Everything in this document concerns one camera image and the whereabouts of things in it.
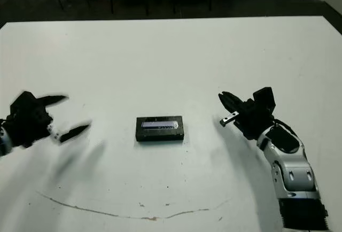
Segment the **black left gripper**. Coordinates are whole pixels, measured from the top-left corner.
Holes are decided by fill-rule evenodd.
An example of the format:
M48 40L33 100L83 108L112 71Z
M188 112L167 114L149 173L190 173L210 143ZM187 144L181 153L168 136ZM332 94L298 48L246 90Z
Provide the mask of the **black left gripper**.
M28 148L42 138L50 136L48 129L53 118L46 111L46 107L68 100L66 95L47 95L37 100L15 100L10 105L10 114L5 119L5 148L13 149L17 146ZM62 130L58 142L63 144L70 141L91 126L91 121L85 121Z

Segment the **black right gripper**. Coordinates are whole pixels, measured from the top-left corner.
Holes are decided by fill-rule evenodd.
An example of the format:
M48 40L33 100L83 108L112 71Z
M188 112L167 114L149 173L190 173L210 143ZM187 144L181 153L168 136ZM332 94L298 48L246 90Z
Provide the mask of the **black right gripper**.
M242 101L234 94L223 91L219 93L219 99L230 113L220 120L220 125L225 127L233 122L248 140L258 139L263 131L273 125L273 110L276 106L273 98Z

